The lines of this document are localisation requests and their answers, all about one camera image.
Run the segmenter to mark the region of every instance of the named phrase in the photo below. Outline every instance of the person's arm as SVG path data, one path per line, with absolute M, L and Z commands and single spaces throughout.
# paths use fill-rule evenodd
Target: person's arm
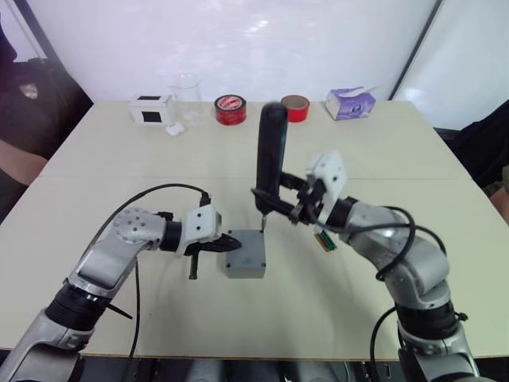
M 490 197 L 490 201 L 495 206 L 500 215 L 509 224 L 509 193 L 504 187 L 501 187 Z
M 27 153 L 0 139 L 0 169 L 23 185 L 30 185 L 47 162 L 39 155 Z

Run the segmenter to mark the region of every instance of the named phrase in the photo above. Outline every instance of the person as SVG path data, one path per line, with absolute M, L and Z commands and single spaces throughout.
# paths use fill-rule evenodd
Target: person
M 466 126 L 448 145 L 509 224 L 509 100 Z
M 60 144 L 46 105 L 20 80 L 16 56 L 0 25 L 0 224 Z
M 0 223 L 47 162 L 0 139 Z

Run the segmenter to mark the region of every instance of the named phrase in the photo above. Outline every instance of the tissue box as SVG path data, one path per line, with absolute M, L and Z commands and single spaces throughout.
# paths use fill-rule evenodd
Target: tissue box
M 363 88 L 332 89 L 327 94 L 325 108 L 334 120 L 365 118 L 369 115 L 376 99 Z
M 129 109 L 136 123 L 164 126 L 175 123 L 171 95 L 140 95 L 130 101 Z

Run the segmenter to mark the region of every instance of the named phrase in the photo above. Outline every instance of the gray box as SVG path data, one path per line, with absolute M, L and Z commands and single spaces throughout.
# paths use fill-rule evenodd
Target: gray box
M 229 279 L 261 279 L 265 275 L 265 240 L 263 232 L 238 229 L 228 232 L 242 247 L 226 254 L 226 274 Z

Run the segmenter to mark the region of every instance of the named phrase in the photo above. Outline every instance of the dark clothing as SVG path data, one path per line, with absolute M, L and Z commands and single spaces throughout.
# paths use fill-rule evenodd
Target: dark clothing
M 60 62 L 15 63 L 16 56 L 0 25 L 0 139 L 50 159 L 92 101 Z M 37 89 L 35 99 L 21 92 L 27 84 Z M 0 170 L 0 224 L 26 189 Z
M 58 148 L 52 121 L 21 93 L 0 92 L 0 139 L 47 159 Z M 0 223 L 26 189 L 25 185 L 0 170 Z
M 500 181 L 509 164 L 509 101 L 468 125 L 449 146 L 479 187 Z

